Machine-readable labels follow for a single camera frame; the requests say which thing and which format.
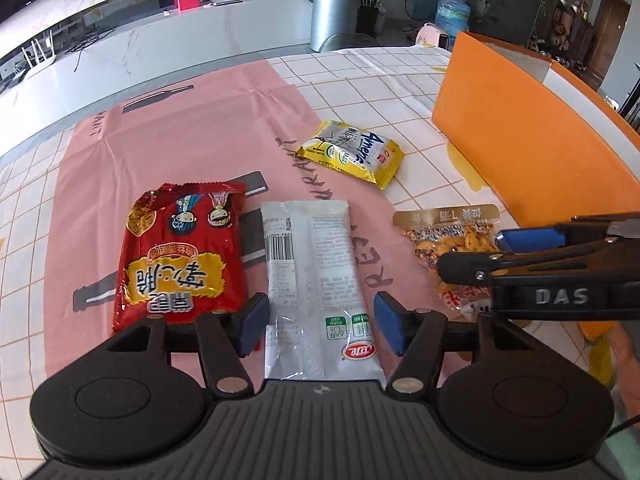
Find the yellow biscuit packet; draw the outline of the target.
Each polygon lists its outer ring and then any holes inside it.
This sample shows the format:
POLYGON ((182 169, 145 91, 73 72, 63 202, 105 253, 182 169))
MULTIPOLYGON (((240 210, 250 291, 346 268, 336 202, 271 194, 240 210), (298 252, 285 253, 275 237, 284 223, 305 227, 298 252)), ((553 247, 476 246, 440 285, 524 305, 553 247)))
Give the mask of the yellow biscuit packet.
POLYGON ((335 120, 322 122, 295 154, 374 184, 379 190, 387 188, 404 159, 404 153, 392 139, 335 120))

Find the white grey snack bag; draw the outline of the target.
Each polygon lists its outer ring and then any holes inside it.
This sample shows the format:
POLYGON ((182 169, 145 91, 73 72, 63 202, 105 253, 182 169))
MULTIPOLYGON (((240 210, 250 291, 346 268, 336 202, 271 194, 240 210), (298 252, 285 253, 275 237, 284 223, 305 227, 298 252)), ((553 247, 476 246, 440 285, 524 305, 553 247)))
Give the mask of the white grey snack bag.
POLYGON ((260 206, 270 320, 265 378, 386 384, 344 200, 260 206))

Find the dark grey side cabinet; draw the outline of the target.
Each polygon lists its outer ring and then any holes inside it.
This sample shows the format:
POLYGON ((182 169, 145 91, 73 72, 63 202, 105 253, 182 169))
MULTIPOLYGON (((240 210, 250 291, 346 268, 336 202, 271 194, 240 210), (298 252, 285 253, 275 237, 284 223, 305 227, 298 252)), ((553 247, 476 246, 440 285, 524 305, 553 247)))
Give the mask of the dark grey side cabinet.
POLYGON ((477 31, 525 47, 538 18, 541 0, 488 0, 477 31))

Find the pink small heater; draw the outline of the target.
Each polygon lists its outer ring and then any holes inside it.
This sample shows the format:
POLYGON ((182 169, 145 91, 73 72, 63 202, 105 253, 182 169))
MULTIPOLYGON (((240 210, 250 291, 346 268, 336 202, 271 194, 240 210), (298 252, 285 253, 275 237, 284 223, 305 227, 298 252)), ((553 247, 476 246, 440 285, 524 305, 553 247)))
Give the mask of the pink small heater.
POLYGON ((416 45, 449 49, 449 35, 434 23, 425 23, 416 33, 416 45))

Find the red noodle snack bag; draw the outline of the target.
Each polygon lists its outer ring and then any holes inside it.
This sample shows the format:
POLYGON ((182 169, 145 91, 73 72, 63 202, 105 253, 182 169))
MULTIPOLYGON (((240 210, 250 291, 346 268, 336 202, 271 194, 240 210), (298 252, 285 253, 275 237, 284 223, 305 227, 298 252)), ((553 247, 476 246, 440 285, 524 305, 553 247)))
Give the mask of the red noodle snack bag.
POLYGON ((236 312, 248 299, 241 254, 242 182, 165 183, 129 211, 112 330, 149 315, 188 324, 236 312))

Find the pink table mat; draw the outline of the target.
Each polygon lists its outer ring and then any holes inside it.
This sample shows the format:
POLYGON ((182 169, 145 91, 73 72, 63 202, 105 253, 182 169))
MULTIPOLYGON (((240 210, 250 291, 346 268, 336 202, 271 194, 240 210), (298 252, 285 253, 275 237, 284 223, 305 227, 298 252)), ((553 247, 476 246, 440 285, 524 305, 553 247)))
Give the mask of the pink table mat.
POLYGON ((419 58, 406 74, 370 67, 337 75, 326 58, 294 74, 291 61, 220 70, 171 88, 132 112, 116 106, 80 124, 58 170, 52 212, 43 219, 44 368, 48 373, 110 334, 115 272, 132 204, 165 183, 232 180, 258 172, 266 200, 347 200, 363 292, 386 289, 406 307, 439 308, 434 276, 392 225, 395 211, 442 205, 456 194, 439 163, 445 138, 431 123, 442 77, 419 58), (396 141, 404 160, 385 190, 295 154, 326 119, 396 141))

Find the white marble tv cabinet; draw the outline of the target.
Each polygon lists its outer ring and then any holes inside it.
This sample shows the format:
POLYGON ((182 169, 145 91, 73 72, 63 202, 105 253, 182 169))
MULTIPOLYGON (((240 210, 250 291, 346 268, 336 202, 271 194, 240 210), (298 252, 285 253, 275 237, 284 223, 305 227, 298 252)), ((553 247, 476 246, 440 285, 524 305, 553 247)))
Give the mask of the white marble tv cabinet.
POLYGON ((246 0, 156 14, 63 55, 1 95, 6 154, 58 120, 122 90, 241 54, 308 44, 309 0, 246 0))

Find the blue water bottle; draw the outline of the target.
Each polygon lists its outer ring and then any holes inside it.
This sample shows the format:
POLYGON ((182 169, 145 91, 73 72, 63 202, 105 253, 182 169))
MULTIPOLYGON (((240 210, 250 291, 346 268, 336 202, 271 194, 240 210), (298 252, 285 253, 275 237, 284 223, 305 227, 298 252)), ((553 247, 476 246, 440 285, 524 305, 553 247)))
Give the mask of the blue water bottle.
POLYGON ((466 0, 439 0, 435 14, 435 25, 454 39, 459 32, 469 28, 471 7, 466 0))

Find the silver trash can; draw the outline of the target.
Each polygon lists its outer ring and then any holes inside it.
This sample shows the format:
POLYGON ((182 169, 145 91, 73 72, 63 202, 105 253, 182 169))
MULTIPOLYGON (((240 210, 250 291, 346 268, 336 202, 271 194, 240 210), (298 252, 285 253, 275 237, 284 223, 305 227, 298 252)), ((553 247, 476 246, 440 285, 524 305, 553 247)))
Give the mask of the silver trash can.
POLYGON ((309 47, 320 52, 326 40, 346 39, 356 32, 360 0, 311 0, 309 47))

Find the orange storage box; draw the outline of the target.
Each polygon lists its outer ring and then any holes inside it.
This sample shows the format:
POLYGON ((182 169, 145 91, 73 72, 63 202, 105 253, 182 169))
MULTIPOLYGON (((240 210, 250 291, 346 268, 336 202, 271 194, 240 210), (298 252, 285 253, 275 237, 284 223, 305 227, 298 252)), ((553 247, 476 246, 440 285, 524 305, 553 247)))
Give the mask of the orange storage box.
POLYGON ((639 213, 639 139, 555 62, 505 42, 458 37, 436 126, 518 222, 639 213))

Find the white wifi router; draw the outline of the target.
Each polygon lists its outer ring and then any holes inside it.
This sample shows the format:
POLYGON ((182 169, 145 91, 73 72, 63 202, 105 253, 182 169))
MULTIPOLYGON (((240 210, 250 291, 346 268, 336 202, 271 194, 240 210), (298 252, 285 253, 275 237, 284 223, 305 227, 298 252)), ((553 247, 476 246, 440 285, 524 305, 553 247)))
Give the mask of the white wifi router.
POLYGON ((21 50, 27 63, 26 78, 41 73, 56 60, 53 30, 49 29, 41 37, 32 38, 29 46, 21 47, 21 50))

